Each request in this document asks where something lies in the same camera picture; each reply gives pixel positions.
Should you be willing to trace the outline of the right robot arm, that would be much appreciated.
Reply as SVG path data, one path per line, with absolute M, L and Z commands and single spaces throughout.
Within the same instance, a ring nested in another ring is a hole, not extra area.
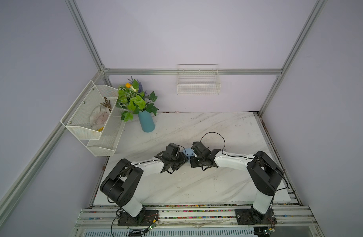
M 202 142 L 193 142 L 191 149 L 194 152 L 190 158 L 193 168 L 224 167 L 248 172 L 257 188 L 251 210 L 259 215 L 267 214 L 284 172 L 265 152 L 258 151 L 251 157 L 231 155 L 220 149 L 211 151 Z

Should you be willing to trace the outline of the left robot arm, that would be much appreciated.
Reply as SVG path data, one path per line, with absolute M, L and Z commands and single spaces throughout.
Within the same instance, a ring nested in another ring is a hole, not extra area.
M 135 197 L 141 179 L 164 172 L 172 174 L 188 161 L 187 150 L 175 143 L 149 160 L 133 163 L 121 159 L 100 185 L 100 191 L 109 203 L 118 205 L 129 216 L 143 216 L 145 207 Z

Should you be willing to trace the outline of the teal vase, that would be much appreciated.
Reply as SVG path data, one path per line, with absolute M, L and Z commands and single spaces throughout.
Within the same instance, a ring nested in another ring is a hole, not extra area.
M 141 124 L 141 128 L 144 132 L 150 133 L 155 129 L 155 123 L 153 121 L 151 113 L 147 111 L 139 112 L 139 121 Z

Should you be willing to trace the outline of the artificial green plant bouquet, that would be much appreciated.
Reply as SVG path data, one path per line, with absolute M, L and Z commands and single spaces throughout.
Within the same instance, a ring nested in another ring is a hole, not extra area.
M 155 92 L 146 92 L 142 84 L 132 77 L 128 80 L 128 83 L 118 88 L 116 107 L 122 110 L 121 121 L 133 120 L 134 115 L 138 115 L 140 112 L 157 115 L 159 109 L 155 106 L 155 102 L 158 96 Z

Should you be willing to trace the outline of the brown twigs in shelf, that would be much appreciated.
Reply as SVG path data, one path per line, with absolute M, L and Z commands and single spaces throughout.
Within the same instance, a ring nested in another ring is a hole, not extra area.
M 101 103 L 101 105 L 107 108 L 110 112 L 112 111 L 110 100 L 108 100 L 106 97 L 104 98 L 104 103 Z

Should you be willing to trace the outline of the white two-tier mesh shelf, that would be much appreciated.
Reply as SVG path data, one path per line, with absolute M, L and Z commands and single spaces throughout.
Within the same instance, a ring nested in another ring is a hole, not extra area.
M 60 123 L 93 156 L 113 156 L 125 126 L 117 100 L 117 89 L 90 81 Z

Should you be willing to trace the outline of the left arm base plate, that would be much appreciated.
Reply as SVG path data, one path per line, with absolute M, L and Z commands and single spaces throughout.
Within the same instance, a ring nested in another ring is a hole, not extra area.
M 138 216 L 133 217 L 125 211 L 118 214 L 117 226 L 150 226 L 159 218 L 158 210 L 142 210 Z

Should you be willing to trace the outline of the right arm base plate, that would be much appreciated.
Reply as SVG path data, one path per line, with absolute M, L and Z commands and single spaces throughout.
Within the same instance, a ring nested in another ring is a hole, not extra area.
M 235 216 L 239 225 L 276 225 L 277 221 L 273 209 L 262 214 L 255 209 L 236 209 Z

